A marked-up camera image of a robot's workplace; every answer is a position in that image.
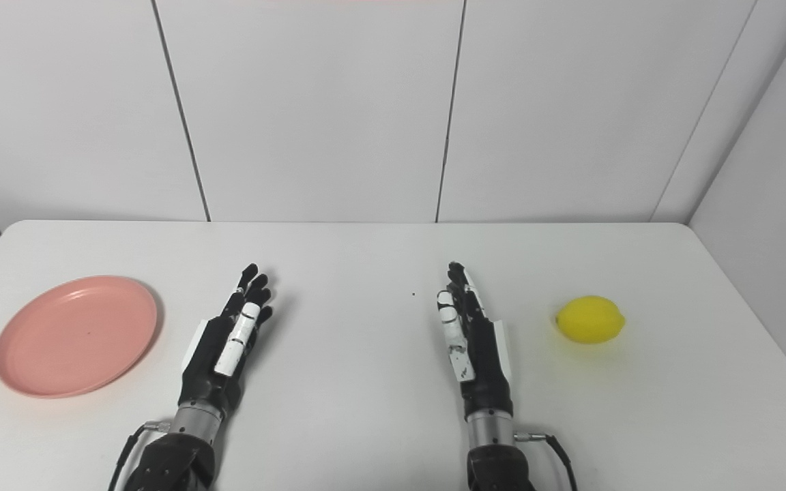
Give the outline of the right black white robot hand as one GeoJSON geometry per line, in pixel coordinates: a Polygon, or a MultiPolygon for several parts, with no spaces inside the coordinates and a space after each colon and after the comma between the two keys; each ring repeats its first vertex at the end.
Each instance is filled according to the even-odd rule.
{"type": "Polygon", "coordinates": [[[459,262],[448,265],[449,283],[436,306],[454,379],[461,389],[465,417],[478,411],[514,415],[506,340],[486,314],[475,282],[459,262]]]}

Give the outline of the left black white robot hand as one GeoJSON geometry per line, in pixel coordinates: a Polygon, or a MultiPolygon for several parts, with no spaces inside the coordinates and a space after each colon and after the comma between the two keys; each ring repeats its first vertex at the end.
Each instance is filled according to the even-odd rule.
{"type": "Polygon", "coordinates": [[[274,309],[268,276],[252,263],[242,271],[221,314],[207,321],[181,376],[178,405],[208,404],[221,415],[237,409],[244,367],[274,309]]]}

